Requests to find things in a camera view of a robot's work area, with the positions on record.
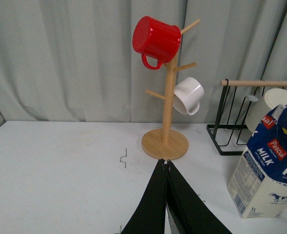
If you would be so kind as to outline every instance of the milk carton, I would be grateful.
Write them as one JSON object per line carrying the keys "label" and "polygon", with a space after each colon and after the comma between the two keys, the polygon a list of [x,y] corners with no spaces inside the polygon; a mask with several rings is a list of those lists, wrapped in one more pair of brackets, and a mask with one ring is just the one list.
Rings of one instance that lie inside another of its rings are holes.
{"label": "milk carton", "polygon": [[276,217],[287,205],[286,106],[277,106],[259,123],[228,191],[242,218]]}

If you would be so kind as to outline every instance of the white mug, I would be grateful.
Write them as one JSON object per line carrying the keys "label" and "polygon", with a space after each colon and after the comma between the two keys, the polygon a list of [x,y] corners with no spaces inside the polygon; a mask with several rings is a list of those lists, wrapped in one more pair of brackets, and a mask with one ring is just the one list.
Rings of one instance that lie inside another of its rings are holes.
{"label": "white mug", "polygon": [[204,96],[202,85],[194,78],[187,77],[176,85],[173,107],[184,115],[194,115],[200,108],[200,99]]}

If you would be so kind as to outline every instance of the round wooden base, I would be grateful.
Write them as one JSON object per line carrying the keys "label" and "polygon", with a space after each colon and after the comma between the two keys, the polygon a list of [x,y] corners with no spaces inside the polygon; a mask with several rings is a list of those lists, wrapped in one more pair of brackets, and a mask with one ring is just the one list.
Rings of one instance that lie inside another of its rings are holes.
{"label": "round wooden base", "polygon": [[143,136],[142,148],[151,157],[174,160],[188,151],[189,142],[184,135],[171,130],[168,144],[164,144],[162,143],[162,129],[154,129]]}

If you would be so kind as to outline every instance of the white table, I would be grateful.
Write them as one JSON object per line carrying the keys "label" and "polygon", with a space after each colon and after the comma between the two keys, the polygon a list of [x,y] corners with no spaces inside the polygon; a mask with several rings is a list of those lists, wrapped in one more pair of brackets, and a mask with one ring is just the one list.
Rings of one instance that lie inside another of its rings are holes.
{"label": "white table", "polygon": [[[141,148],[142,136],[157,127],[6,122],[0,127],[0,234],[119,233],[157,163]],[[173,161],[180,173],[232,233],[287,233],[287,208],[279,218],[239,217],[227,191],[239,156],[220,156],[205,127],[173,124],[190,142],[187,154]]]}

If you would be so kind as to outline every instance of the wooden mug stand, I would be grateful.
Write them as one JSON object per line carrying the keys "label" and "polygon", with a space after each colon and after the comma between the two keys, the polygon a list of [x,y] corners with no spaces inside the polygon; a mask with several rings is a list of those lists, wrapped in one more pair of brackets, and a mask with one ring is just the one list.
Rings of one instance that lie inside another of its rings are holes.
{"label": "wooden mug stand", "polygon": [[[184,34],[199,22],[200,20],[194,21],[189,26],[182,29],[180,31],[181,34]],[[162,128],[151,130],[142,138],[142,149],[148,155],[157,159],[174,160],[180,158],[188,151],[189,148],[188,139],[183,134],[171,129],[172,106],[177,72],[194,67],[196,66],[196,63],[190,63],[181,67],[177,67],[177,65],[178,53],[176,53],[171,61],[165,64],[167,68],[167,76],[164,96],[153,91],[146,90],[147,94],[164,100]]]}

